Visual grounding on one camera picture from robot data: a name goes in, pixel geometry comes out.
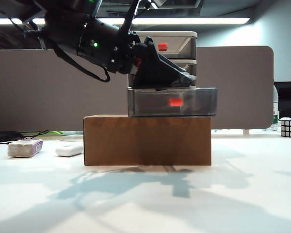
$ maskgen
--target white eraser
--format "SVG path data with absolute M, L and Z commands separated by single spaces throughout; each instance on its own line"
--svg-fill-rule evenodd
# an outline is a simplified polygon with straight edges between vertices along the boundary
M 59 146 L 55 150 L 58 156 L 65 156 L 65 157 L 81 154 L 82 151 L 83 151 L 83 146 L 80 146 L 80 145 L 64 145 L 64 146 Z
M 42 149 L 41 139 L 26 139 L 11 142 L 8 146 L 8 156 L 10 157 L 33 157 Z

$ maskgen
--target gray partition panel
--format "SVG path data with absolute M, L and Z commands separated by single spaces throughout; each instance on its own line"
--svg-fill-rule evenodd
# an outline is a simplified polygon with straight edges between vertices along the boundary
M 267 128 L 273 115 L 269 47 L 198 48 L 199 86 L 219 88 L 213 128 Z M 103 77 L 103 70 L 77 58 Z M 98 82 L 52 50 L 0 50 L 0 131 L 82 130 L 82 118 L 127 113 L 127 76 Z
M 105 78 L 100 67 L 77 61 Z M 127 76 L 111 79 L 96 81 L 52 50 L 0 50 L 0 131 L 82 130 L 84 116 L 126 114 Z
M 267 46 L 198 47 L 198 86 L 218 87 L 213 129 L 263 129 L 273 121 L 274 53 Z

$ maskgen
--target brown cardboard box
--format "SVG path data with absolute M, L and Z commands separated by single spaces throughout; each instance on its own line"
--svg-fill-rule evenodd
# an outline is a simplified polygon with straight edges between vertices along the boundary
M 211 165 L 210 117 L 84 118 L 85 165 Z

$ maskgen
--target white desk surface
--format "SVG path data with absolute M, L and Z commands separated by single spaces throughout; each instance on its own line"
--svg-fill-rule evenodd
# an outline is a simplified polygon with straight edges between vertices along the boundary
M 55 155 L 62 143 L 21 159 L 0 145 L 0 233 L 291 233 L 291 138 L 279 133 L 215 135 L 212 166 L 174 168 L 84 166 Z

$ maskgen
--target ceiling light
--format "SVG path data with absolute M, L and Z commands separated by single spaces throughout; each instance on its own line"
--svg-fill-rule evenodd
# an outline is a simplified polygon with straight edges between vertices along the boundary
M 18 18 L 13 18 L 12 21 L 16 24 L 22 24 L 21 20 Z M 0 25 L 9 25 L 12 24 L 12 22 L 8 18 L 0 18 Z
M 232 25 L 245 24 L 250 18 L 135 18 L 133 25 Z M 17 18 L 12 19 L 14 23 L 21 24 Z M 100 18 L 101 21 L 109 24 L 121 25 L 124 18 Z M 33 19 L 35 24 L 43 25 L 43 18 Z M 0 25 L 12 24 L 7 18 L 0 18 Z
M 45 20 L 43 18 L 34 18 L 32 20 L 35 24 L 43 25 L 45 24 Z
M 133 25 L 245 24 L 250 18 L 135 18 Z

